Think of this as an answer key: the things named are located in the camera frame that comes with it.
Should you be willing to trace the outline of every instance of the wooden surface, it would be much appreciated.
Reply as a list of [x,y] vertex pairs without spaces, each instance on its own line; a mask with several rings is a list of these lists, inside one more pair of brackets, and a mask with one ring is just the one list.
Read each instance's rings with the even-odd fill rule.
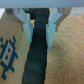
[[22,32],[21,27],[15,21],[4,13],[0,20],[0,38],[3,37],[3,45],[5,45],[6,40],[9,39],[13,42],[13,36],[16,38],[15,52],[18,55],[18,59],[15,57],[12,65],[15,72],[13,73],[9,69],[8,72],[5,73],[7,76],[6,80],[3,80],[1,75],[4,68],[0,65],[0,84],[21,84],[24,65],[29,50],[29,43],[27,41],[26,34]]
[[47,60],[45,84],[84,84],[84,15],[60,24]]

